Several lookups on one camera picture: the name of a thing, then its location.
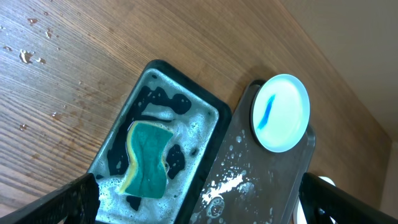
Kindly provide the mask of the green yellow sponge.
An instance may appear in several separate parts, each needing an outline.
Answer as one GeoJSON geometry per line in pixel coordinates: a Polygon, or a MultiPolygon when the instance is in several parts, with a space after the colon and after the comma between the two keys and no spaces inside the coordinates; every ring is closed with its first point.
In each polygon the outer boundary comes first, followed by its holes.
{"type": "Polygon", "coordinates": [[[128,167],[118,192],[144,198],[162,198],[167,185],[164,151],[174,134],[148,121],[135,121],[126,137],[128,167]]]}

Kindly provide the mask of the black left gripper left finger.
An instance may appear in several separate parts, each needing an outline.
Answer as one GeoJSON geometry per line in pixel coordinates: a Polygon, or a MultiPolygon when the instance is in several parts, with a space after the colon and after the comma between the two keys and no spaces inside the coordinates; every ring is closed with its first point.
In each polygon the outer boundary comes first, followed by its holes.
{"type": "Polygon", "coordinates": [[[59,189],[1,218],[1,223],[94,223],[100,207],[99,187],[86,173],[59,189]]]}

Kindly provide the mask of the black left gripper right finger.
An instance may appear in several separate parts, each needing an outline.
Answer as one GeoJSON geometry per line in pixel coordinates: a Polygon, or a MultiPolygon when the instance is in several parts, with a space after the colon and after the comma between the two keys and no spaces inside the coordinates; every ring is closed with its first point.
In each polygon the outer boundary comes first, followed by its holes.
{"type": "Polygon", "coordinates": [[[376,210],[318,176],[306,172],[299,187],[299,199],[308,224],[397,224],[397,219],[376,210]]]}

